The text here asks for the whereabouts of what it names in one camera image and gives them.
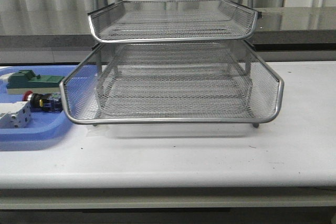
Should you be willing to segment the red emergency push button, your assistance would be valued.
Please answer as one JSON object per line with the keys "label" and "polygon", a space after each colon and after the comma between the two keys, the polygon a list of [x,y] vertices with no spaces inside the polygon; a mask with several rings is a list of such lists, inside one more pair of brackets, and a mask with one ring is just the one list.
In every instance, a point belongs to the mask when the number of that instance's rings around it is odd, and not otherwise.
{"label": "red emergency push button", "polygon": [[27,91],[23,94],[22,101],[27,101],[33,110],[44,112],[61,112],[63,110],[59,92],[40,94]]}

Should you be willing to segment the blue plastic tray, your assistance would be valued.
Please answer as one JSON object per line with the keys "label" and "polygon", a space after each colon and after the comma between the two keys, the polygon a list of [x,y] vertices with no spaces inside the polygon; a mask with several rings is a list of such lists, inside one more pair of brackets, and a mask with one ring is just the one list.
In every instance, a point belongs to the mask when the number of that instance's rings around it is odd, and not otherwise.
{"label": "blue plastic tray", "polygon": [[[1,75],[19,70],[32,70],[35,74],[66,77],[75,65],[12,66],[1,69]],[[25,128],[1,129],[2,142],[45,141],[65,134],[72,122],[63,112],[32,112],[31,121]]]}

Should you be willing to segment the green and beige switch block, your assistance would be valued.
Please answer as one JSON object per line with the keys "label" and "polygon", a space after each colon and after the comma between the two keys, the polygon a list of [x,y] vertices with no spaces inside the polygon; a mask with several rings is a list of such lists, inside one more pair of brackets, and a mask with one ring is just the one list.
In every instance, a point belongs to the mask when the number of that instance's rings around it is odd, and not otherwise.
{"label": "green and beige switch block", "polygon": [[59,85],[64,76],[40,75],[32,70],[20,70],[8,78],[7,93],[23,94],[26,91],[33,93],[59,92]]}

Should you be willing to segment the silver rack frame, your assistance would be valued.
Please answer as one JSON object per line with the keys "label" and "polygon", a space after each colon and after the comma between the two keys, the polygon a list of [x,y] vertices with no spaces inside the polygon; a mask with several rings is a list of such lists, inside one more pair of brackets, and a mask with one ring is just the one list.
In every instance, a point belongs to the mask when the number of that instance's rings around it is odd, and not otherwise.
{"label": "silver rack frame", "polygon": [[97,123],[257,123],[246,43],[257,16],[228,0],[122,0],[90,13],[106,64]]}

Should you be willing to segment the dark granite counter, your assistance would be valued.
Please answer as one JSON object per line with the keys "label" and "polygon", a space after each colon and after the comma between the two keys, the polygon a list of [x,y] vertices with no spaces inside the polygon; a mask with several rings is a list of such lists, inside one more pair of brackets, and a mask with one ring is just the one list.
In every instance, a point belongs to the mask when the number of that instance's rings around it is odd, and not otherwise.
{"label": "dark granite counter", "polygon": [[[259,50],[334,50],[335,7],[259,8],[250,38]],[[1,48],[92,47],[83,10],[1,12]]]}

